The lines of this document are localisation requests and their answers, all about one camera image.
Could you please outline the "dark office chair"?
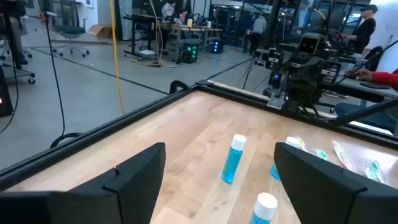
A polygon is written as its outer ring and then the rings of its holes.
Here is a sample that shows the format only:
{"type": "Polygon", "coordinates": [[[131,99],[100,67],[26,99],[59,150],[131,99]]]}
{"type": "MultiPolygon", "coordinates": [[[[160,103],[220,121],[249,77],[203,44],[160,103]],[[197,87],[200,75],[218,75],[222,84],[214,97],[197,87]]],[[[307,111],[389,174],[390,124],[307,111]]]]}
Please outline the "dark office chair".
{"type": "Polygon", "coordinates": [[[76,0],[50,0],[47,14],[55,31],[69,42],[86,33],[85,19],[80,24],[76,0]]]}

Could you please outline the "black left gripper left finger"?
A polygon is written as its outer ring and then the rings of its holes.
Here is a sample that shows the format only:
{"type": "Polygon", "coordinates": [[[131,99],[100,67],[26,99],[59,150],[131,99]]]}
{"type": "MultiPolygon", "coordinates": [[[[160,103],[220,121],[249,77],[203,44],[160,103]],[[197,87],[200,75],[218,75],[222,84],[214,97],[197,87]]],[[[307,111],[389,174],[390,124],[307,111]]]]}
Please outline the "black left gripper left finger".
{"type": "Polygon", "coordinates": [[[0,224],[149,224],[165,160],[157,142],[66,192],[0,193],[0,224]]]}

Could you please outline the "black desk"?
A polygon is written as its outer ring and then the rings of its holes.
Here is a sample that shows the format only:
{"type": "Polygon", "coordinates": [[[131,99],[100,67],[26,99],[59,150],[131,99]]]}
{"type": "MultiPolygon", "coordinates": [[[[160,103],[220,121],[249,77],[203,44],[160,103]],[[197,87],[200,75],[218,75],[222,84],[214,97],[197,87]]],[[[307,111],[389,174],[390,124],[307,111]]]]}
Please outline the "black desk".
{"type": "Polygon", "coordinates": [[[386,99],[398,97],[398,92],[392,88],[374,89],[363,86],[361,81],[353,79],[345,79],[333,86],[326,85],[325,89],[373,103],[380,103],[386,99]]]}

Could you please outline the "black box red light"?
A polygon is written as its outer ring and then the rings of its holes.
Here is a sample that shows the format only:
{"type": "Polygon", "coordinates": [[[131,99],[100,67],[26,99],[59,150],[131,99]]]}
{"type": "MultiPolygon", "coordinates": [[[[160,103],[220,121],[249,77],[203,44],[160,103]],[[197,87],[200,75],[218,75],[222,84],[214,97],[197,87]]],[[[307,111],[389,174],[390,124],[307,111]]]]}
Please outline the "black box red light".
{"type": "Polygon", "coordinates": [[[4,76],[4,70],[0,65],[0,117],[10,116],[13,112],[8,85],[4,76]]]}

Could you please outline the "computer tower blue lights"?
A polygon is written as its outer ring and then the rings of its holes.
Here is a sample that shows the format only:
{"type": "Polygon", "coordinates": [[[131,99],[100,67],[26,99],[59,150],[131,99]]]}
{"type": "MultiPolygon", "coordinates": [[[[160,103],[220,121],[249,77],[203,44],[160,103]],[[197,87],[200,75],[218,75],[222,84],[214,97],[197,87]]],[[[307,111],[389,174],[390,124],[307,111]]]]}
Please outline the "computer tower blue lights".
{"type": "Polygon", "coordinates": [[[210,52],[213,54],[223,53],[224,40],[215,39],[210,43],[210,52]]]}

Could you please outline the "black office chair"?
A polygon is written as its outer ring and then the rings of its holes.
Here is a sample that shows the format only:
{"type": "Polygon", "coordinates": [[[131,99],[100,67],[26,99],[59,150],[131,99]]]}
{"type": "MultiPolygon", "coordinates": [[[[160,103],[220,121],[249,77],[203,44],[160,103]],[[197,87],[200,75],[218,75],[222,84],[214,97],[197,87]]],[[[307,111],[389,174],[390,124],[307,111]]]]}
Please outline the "black office chair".
{"type": "Polygon", "coordinates": [[[377,46],[370,50],[370,52],[365,56],[365,59],[368,61],[368,64],[364,66],[366,70],[371,72],[375,72],[379,65],[379,61],[382,57],[381,52],[383,51],[383,47],[377,46]]]}

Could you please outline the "brown cardboard box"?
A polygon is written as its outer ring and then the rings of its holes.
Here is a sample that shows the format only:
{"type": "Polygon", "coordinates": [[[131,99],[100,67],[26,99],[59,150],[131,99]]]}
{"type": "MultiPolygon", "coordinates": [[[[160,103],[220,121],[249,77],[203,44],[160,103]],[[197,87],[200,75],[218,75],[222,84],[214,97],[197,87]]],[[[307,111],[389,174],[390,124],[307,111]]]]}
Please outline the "brown cardboard box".
{"type": "Polygon", "coordinates": [[[99,24],[93,25],[88,29],[87,33],[95,35],[97,38],[101,39],[113,38],[112,27],[107,25],[99,25],[99,24]]]}

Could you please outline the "blue mouthwash bottle white cap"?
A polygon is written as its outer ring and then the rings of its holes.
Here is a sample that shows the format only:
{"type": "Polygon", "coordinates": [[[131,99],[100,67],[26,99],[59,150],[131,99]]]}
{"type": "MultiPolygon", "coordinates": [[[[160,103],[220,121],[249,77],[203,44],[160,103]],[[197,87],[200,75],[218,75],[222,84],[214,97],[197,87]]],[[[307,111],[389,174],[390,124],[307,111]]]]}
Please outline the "blue mouthwash bottle white cap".
{"type": "Polygon", "coordinates": [[[271,224],[274,212],[278,207],[277,199],[266,192],[257,196],[249,224],[271,224]]]}
{"type": "Polygon", "coordinates": [[[228,184],[231,184],[234,180],[236,170],[243,155],[245,143],[245,136],[241,134],[235,134],[233,136],[229,147],[228,156],[226,158],[223,171],[221,173],[222,179],[228,184]]]}
{"type": "MultiPolygon", "coordinates": [[[[291,145],[293,147],[296,147],[298,149],[305,150],[305,147],[302,147],[303,146],[303,144],[302,144],[303,141],[301,139],[299,139],[299,138],[288,136],[286,138],[286,140],[285,140],[285,143],[287,143],[287,144],[289,144],[289,145],[291,145]]],[[[277,168],[276,168],[275,164],[272,165],[270,174],[276,180],[280,180],[279,173],[277,171],[277,168]]]]}

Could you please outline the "computer tower green lights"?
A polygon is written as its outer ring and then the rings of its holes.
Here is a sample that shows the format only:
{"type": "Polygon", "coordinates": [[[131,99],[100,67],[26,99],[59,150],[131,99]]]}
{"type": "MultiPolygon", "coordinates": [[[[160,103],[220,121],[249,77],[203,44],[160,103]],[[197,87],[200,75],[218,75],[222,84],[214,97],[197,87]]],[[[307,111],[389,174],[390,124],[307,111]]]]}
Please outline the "computer tower green lights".
{"type": "Polygon", "coordinates": [[[183,44],[181,47],[180,60],[183,63],[195,63],[198,60],[198,46],[194,44],[183,44]]]}

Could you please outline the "green toothbrush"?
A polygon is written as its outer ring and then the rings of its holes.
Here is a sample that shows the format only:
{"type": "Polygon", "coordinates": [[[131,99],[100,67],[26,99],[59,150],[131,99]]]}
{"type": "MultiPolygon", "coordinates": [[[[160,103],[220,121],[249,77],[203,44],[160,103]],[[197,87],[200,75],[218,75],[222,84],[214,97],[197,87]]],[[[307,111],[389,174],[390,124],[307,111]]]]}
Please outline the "green toothbrush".
{"type": "Polygon", "coordinates": [[[311,153],[311,154],[319,157],[320,159],[323,159],[323,160],[326,160],[326,161],[328,160],[328,155],[327,155],[327,153],[324,150],[317,149],[317,148],[314,148],[314,147],[308,147],[306,145],[306,143],[304,142],[304,140],[301,137],[299,137],[299,136],[296,136],[295,138],[298,140],[300,148],[303,151],[305,151],[307,153],[311,153]]]}
{"type": "Polygon", "coordinates": [[[330,140],[333,163],[398,189],[398,151],[364,141],[330,140]]]}

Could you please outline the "person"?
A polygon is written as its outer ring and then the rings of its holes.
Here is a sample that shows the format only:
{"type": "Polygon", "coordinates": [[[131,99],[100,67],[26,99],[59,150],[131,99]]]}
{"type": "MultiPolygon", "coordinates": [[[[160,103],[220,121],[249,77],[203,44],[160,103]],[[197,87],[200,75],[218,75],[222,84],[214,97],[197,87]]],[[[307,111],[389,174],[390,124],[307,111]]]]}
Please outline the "person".
{"type": "Polygon", "coordinates": [[[175,21],[175,25],[178,26],[187,26],[187,21],[188,21],[188,11],[187,10],[182,10],[179,14],[179,17],[175,21]]]}
{"type": "MultiPolygon", "coordinates": [[[[388,85],[398,92],[398,68],[392,73],[358,70],[353,73],[353,75],[356,80],[388,85]]],[[[338,103],[335,107],[335,113],[338,116],[344,116],[358,112],[362,109],[364,109],[363,106],[352,105],[349,103],[338,103]]],[[[388,130],[393,135],[398,136],[398,106],[382,112],[374,113],[360,119],[359,122],[388,130]]]]}
{"type": "Polygon", "coordinates": [[[173,19],[175,13],[176,0],[167,1],[162,7],[162,22],[168,23],[173,19]]]}
{"type": "Polygon", "coordinates": [[[359,17],[363,22],[346,37],[348,40],[348,47],[354,54],[362,54],[363,50],[368,45],[370,38],[376,29],[376,20],[373,16],[377,11],[378,7],[374,4],[365,6],[361,10],[359,17]]]}
{"type": "Polygon", "coordinates": [[[249,48],[249,54],[252,55],[254,51],[257,49],[261,37],[266,29],[266,19],[263,15],[260,15],[252,25],[252,35],[251,35],[251,45],[249,48]]]}

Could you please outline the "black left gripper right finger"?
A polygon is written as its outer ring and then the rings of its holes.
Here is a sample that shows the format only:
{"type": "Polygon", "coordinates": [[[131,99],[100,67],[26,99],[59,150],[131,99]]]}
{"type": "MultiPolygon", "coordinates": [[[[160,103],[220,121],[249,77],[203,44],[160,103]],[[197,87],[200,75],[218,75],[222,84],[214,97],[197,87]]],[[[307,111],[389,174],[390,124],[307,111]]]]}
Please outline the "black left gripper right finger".
{"type": "Polygon", "coordinates": [[[301,224],[398,224],[398,190],[284,142],[274,163],[301,224]]]}

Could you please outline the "long workbench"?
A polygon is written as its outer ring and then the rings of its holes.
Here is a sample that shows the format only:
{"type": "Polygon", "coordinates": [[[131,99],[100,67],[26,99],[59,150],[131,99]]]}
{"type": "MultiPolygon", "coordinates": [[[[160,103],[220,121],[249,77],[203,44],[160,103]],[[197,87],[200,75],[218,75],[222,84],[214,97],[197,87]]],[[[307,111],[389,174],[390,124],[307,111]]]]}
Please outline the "long workbench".
{"type": "MultiPolygon", "coordinates": [[[[141,61],[144,57],[154,56],[155,59],[159,59],[160,56],[157,55],[158,51],[161,50],[161,47],[152,48],[151,44],[156,41],[160,35],[160,32],[157,32],[156,21],[154,16],[148,16],[145,14],[124,14],[123,19],[129,20],[132,22],[131,32],[131,50],[125,50],[124,56],[127,54],[133,55],[141,61]],[[147,51],[153,51],[153,53],[144,53],[144,49],[142,48],[142,38],[136,38],[136,24],[147,24],[148,29],[143,31],[144,39],[147,41],[147,51]]],[[[166,50],[173,57],[174,62],[180,63],[183,61],[182,55],[188,50],[195,51],[197,54],[199,50],[205,50],[208,41],[217,40],[220,37],[221,32],[223,31],[220,28],[207,27],[207,26],[193,26],[193,27],[185,27],[178,26],[172,24],[163,24],[159,23],[159,28],[171,30],[176,32],[176,39],[174,45],[171,49],[166,50]]]]}

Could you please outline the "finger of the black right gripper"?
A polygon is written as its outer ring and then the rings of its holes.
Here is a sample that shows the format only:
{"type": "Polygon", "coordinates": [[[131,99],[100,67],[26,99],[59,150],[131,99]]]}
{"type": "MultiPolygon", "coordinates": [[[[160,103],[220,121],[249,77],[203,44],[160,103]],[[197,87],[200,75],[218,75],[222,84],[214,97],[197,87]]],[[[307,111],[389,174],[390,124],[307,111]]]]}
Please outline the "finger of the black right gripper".
{"type": "Polygon", "coordinates": [[[302,63],[291,62],[292,80],[290,90],[294,92],[305,92],[307,90],[307,81],[305,80],[306,66],[302,63]]]}
{"type": "Polygon", "coordinates": [[[317,81],[323,69],[323,59],[311,58],[307,63],[308,92],[313,93],[317,87],[317,81]]]}

